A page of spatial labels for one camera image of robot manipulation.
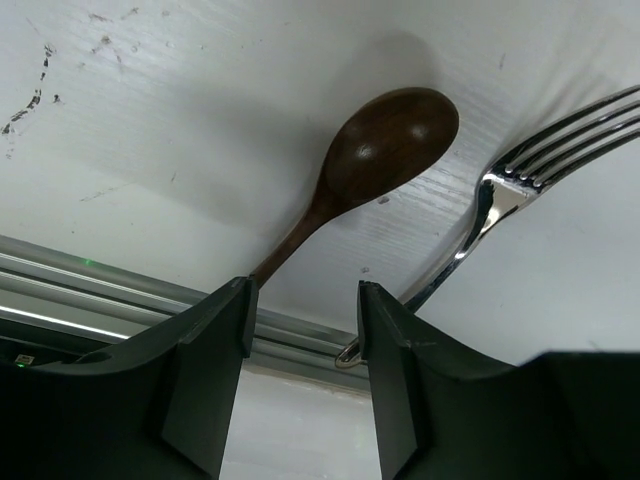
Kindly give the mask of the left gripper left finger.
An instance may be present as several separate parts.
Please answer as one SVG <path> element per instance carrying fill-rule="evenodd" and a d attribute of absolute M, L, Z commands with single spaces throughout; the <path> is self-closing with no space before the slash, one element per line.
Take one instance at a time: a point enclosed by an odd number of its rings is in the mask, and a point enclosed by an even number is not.
<path fill-rule="evenodd" d="M 117 344 L 1 341 L 5 479 L 216 479 L 258 289 L 237 277 Z"/>

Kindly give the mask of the silver fork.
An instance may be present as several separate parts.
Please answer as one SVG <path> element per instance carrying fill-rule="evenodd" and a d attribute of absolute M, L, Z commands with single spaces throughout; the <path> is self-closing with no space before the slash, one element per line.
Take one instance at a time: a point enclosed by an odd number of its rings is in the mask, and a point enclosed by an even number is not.
<path fill-rule="evenodd" d="M 639 89 L 548 125 L 491 162 L 401 303 L 510 364 L 639 348 Z"/>

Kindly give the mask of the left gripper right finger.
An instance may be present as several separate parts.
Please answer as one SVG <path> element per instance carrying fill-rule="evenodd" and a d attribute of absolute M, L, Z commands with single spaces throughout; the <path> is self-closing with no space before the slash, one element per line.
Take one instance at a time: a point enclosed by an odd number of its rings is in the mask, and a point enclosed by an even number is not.
<path fill-rule="evenodd" d="M 386 479 L 635 479 L 637 353 L 486 356 L 361 282 L 358 327 Z"/>

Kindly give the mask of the brown wooden spoon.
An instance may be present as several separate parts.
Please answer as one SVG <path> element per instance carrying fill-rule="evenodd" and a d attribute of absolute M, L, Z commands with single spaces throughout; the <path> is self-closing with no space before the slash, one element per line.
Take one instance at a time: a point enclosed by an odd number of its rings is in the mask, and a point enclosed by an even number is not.
<path fill-rule="evenodd" d="M 251 273 L 261 288 L 319 228 L 416 178 L 452 145 L 459 113 L 443 93 L 424 87 L 386 92 L 366 103 L 331 142 L 310 204 Z"/>

